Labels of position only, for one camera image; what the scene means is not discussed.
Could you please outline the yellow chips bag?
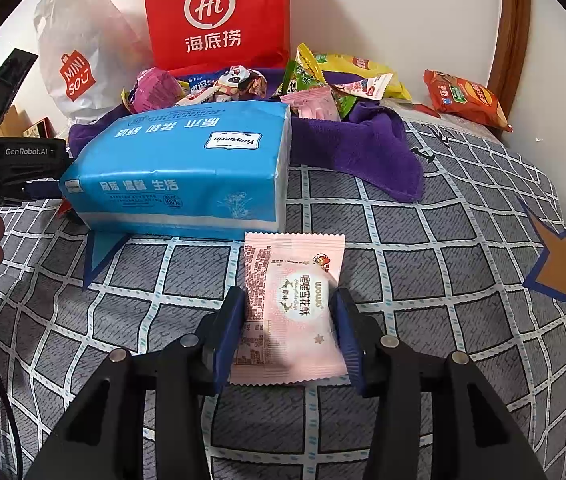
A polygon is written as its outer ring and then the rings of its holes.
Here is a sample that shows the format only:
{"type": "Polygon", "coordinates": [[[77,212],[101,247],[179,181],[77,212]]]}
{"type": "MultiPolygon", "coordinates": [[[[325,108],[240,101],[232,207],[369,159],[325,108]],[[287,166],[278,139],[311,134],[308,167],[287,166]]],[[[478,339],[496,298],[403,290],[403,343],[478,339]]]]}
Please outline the yellow chips bag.
{"type": "Polygon", "coordinates": [[[385,89],[385,98],[412,101],[411,93],[398,73],[389,66],[349,54],[315,53],[315,59],[329,84],[350,84],[361,79],[391,74],[393,76],[385,89]]]}

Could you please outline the pink panda snack packet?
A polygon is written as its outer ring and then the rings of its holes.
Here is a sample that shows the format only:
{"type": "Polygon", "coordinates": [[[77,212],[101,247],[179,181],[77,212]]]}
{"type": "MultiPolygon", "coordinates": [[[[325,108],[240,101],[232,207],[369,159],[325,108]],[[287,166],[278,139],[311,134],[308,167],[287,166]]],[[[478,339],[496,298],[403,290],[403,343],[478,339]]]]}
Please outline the pink panda snack packet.
{"type": "Polygon", "coordinates": [[[231,66],[215,84],[213,102],[262,100],[267,96],[267,80],[258,70],[231,66]]]}

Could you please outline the red Haidilao paper bag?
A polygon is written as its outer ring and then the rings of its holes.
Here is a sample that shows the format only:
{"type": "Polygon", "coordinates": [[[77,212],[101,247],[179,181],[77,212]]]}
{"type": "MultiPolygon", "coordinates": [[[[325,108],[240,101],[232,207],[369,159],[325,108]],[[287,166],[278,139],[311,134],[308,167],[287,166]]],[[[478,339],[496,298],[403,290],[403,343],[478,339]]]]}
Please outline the red Haidilao paper bag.
{"type": "Polygon", "coordinates": [[[175,76],[289,60],[289,0],[144,0],[154,63],[175,76]]]}

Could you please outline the patterned book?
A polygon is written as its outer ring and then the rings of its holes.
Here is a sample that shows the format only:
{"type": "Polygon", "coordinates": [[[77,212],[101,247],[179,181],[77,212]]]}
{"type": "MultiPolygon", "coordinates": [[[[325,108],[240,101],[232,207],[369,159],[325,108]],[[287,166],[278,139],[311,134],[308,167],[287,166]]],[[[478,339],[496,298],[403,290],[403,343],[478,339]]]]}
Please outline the patterned book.
{"type": "Polygon", "coordinates": [[[50,119],[48,117],[44,117],[38,122],[34,122],[33,125],[30,125],[22,132],[23,138],[31,138],[31,139],[53,139],[56,134],[53,131],[50,119]]]}

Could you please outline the blue tissue pack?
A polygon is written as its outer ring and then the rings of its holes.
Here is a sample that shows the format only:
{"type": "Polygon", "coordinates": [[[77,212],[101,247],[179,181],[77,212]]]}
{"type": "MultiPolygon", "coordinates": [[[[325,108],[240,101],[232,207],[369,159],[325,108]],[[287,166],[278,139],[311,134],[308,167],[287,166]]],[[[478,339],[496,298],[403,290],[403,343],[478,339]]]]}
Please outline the blue tissue pack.
{"type": "Polygon", "coordinates": [[[59,188],[93,231],[221,240],[281,232],[291,141],[280,102],[153,110],[105,128],[59,188]]]}

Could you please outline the green snack packet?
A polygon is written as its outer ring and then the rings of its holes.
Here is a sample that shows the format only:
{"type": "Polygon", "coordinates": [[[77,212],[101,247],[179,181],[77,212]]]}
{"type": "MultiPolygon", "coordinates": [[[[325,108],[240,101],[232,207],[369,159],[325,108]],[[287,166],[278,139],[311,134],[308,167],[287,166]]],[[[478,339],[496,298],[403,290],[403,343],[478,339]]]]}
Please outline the green snack packet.
{"type": "Polygon", "coordinates": [[[280,94],[286,96],[294,92],[322,87],[330,90],[339,117],[345,118],[355,107],[357,98],[337,90],[326,81],[317,58],[302,42],[297,47],[295,58],[286,65],[279,88],[280,94]]]}

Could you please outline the pink pastry packet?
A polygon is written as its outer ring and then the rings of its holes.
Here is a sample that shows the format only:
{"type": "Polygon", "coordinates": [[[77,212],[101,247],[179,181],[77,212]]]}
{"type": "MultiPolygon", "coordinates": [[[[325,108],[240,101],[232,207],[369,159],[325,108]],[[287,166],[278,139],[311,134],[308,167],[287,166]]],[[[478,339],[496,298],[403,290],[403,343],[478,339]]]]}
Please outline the pink pastry packet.
{"type": "Polygon", "coordinates": [[[286,93],[281,96],[280,100],[288,105],[299,118],[329,120],[330,122],[341,120],[332,90],[327,86],[286,93]]]}
{"type": "Polygon", "coordinates": [[[245,324],[230,382],[280,385],[346,373],[330,311],[345,241],[335,234],[245,234],[245,324]]]}

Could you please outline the purple towel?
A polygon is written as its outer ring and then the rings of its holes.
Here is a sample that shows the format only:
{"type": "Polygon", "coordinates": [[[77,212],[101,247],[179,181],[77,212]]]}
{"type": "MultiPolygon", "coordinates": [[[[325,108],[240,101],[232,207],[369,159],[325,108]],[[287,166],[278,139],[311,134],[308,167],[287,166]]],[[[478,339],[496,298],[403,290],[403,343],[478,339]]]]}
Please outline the purple towel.
{"type": "MultiPolygon", "coordinates": [[[[267,96],[283,80],[281,68],[257,68],[266,77],[267,96]]],[[[130,114],[123,105],[106,113],[93,125],[74,125],[68,143],[74,159],[99,133],[117,119],[130,114]]],[[[424,172],[405,139],[401,117],[389,108],[375,103],[359,102],[346,119],[329,120],[292,117],[292,141],[289,163],[298,162],[313,168],[350,174],[371,183],[401,203],[413,203],[423,196],[424,172]]]]}

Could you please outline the magenta snack packet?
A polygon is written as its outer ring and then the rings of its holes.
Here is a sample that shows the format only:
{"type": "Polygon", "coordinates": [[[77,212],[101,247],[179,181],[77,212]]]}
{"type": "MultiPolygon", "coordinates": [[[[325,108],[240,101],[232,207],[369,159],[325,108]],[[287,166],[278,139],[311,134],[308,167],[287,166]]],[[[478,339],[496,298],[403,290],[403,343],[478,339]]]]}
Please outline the magenta snack packet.
{"type": "Polygon", "coordinates": [[[166,70],[152,67],[138,73],[130,90],[122,91],[122,104],[130,114],[164,110],[185,97],[179,81],[166,70]]]}

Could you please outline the white Miniso plastic bag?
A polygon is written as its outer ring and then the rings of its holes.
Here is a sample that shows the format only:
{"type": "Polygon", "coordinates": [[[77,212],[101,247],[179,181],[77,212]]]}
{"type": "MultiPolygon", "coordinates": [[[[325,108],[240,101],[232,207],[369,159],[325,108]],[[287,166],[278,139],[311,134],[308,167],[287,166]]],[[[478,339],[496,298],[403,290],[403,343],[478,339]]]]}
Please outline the white Miniso plastic bag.
{"type": "Polygon", "coordinates": [[[34,14],[44,87],[74,124],[96,122],[152,65],[152,53],[111,0],[40,0],[34,14]]]}

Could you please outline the red orange snack bag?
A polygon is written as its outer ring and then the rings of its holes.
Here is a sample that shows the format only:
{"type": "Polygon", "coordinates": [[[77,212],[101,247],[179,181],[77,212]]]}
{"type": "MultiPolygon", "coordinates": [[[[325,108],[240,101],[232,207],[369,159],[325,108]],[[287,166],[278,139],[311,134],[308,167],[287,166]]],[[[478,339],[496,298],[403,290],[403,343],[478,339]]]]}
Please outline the red orange snack bag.
{"type": "Polygon", "coordinates": [[[424,70],[423,80],[436,112],[460,116],[486,127],[512,131],[500,101],[482,84],[439,70],[424,70]]]}

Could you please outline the red white fruit snack packet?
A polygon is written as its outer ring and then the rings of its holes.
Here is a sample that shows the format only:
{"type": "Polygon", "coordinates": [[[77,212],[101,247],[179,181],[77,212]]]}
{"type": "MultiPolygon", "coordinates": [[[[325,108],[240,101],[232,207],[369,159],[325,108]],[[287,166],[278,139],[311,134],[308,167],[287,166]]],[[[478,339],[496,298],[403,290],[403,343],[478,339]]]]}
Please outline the red white fruit snack packet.
{"type": "Polygon", "coordinates": [[[367,79],[348,82],[348,84],[336,84],[335,88],[340,92],[348,94],[348,96],[379,101],[385,96],[386,88],[393,78],[393,73],[385,73],[367,79]]]}

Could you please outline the blue snack packet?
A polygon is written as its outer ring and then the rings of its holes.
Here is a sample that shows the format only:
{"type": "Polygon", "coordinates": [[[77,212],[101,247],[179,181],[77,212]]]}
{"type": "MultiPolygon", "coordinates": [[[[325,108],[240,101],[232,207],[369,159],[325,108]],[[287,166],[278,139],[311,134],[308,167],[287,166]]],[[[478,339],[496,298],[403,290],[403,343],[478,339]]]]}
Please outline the blue snack packet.
{"type": "Polygon", "coordinates": [[[194,74],[189,76],[180,76],[177,78],[177,81],[188,96],[189,94],[194,94],[213,87],[221,75],[222,72],[194,74]]]}

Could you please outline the brown wooden door frame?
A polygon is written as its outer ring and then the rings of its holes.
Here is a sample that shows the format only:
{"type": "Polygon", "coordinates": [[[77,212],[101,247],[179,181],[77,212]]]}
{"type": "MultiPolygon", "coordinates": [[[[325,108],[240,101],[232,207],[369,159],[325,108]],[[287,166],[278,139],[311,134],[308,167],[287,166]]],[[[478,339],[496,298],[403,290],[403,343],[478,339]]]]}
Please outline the brown wooden door frame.
{"type": "Polygon", "coordinates": [[[510,116],[528,46],[531,0],[501,0],[496,49],[488,89],[498,98],[505,117],[510,116]]]}

